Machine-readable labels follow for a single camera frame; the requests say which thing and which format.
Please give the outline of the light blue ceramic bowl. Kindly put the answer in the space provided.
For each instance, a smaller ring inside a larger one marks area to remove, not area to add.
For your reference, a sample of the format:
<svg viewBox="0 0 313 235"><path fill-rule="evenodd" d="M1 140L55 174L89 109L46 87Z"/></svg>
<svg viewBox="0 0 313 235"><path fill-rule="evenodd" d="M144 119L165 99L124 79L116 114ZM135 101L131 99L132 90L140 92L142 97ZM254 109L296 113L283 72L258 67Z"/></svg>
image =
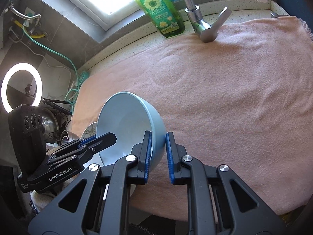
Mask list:
<svg viewBox="0 0 313 235"><path fill-rule="evenodd" d="M129 155L133 146L143 141L147 130L152 132L150 170L154 170L165 152L166 129L160 114L133 93L118 92L111 96L98 116L96 136L111 132L117 140L113 146L99 152L102 163L111 165Z"/></svg>

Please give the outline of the steel mixing bowl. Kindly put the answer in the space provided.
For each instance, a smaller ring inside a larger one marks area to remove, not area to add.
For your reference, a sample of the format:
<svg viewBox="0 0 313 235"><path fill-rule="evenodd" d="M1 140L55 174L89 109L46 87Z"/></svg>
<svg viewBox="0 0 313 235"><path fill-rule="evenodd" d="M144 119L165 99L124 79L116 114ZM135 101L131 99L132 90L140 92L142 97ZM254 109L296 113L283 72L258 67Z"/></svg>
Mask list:
<svg viewBox="0 0 313 235"><path fill-rule="evenodd" d="M65 145L77 139L80 139L80 138L76 134L70 132L69 130L64 130L60 136L59 145Z"/></svg>

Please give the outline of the chrome kitchen faucet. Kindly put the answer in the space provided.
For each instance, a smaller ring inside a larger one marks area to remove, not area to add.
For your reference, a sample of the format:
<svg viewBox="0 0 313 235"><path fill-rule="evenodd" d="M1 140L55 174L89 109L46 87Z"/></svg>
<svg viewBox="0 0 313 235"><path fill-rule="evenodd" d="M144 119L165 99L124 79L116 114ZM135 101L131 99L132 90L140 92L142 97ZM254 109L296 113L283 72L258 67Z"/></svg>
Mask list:
<svg viewBox="0 0 313 235"><path fill-rule="evenodd" d="M186 5L185 12L195 33L198 34L204 43L215 41L218 36L218 30L226 22L232 11L225 7L215 22L209 24L204 20L200 7L193 0L184 0L184 2Z"/></svg>

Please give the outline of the floral white plate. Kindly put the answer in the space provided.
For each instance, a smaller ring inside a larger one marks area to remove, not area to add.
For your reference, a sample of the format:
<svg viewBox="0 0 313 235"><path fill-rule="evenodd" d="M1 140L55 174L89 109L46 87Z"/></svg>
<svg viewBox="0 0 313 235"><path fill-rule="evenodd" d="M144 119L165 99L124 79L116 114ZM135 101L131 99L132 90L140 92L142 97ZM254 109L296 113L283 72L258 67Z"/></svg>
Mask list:
<svg viewBox="0 0 313 235"><path fill-rule="evenodd" d="M90 138L92 136L95 136L96 130L97 130L97 122L91 123L89 126L86 127L86 129L82 133L80 139L86 139L86 138Z"/></svg>

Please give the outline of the white glove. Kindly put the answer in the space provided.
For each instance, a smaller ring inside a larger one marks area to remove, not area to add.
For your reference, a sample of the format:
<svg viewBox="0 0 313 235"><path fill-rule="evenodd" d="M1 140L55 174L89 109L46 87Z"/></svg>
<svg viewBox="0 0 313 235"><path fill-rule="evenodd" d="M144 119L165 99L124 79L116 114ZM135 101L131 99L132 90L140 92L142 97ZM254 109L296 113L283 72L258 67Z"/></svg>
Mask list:
<svg viewBox="0 0 313 235"><path fill-rule="evenodd" d="M61 190L53 189L44 193L38 193L35 190L30 192L30 206L32 210L38 214L41 212L59 193Z"/></svg>

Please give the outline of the steel pot lid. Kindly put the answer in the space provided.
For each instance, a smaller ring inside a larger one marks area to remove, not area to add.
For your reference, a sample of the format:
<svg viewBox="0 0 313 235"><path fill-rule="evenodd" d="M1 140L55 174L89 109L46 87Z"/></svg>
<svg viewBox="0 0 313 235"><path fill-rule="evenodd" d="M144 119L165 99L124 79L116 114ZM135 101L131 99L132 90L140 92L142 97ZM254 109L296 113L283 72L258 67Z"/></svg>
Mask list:
<svg viewBox="0 0 313 235"><path fill-rule="evenodd" d="M43 139L45 141L53 140L54 134L59 130L59 125L55 115L47 108L42 108L42 125Z"/></svg>

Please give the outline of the black tripod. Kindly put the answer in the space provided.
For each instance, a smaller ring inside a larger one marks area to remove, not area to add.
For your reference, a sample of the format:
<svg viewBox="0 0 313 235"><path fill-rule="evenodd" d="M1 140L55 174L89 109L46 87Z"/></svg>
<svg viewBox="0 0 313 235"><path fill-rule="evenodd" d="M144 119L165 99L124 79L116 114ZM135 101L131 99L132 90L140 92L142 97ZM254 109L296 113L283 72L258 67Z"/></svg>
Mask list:
<svg viewBox="0 0 313 235"><path fill-rule="evenodd" d="M65 104L65 105L70 105L70 103L68 101L62 101L62 100L56 100L56 99L47 99L47 98L42 98L42 103L51 106L52 108L58 110L59 112L64 113L67 116L72 116L72 112L70 112L69 110L61 107L60 104Z"/></svg>

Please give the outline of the pink towel mat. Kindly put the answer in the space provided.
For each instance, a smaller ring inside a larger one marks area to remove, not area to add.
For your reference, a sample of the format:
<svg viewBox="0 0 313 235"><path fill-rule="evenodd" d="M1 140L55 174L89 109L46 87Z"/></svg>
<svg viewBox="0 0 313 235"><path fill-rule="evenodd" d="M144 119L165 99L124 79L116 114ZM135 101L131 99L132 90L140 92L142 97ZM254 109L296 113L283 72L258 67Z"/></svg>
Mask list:
<svg viewBox="0 0 313 235"><path fill-rule="evenodd" d="M312 196L312 39L287 16L225 24L203 43L187 34L88 78L72 121L80 135L106 100L132 92L206 165L229 165L276 214Z"/></svg>

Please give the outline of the green dish soap bottle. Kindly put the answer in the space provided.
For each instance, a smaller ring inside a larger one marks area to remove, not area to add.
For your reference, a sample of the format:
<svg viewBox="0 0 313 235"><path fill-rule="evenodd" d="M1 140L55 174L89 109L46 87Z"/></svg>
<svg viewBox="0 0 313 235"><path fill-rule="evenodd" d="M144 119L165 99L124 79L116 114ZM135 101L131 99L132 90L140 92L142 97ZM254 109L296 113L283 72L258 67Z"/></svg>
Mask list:
<svg viewBox="0 0 313 235"><path fill-rule="evenodd" d="M156 29L166 38L185 31L184 22L172 0L136 0Z"/></svg>

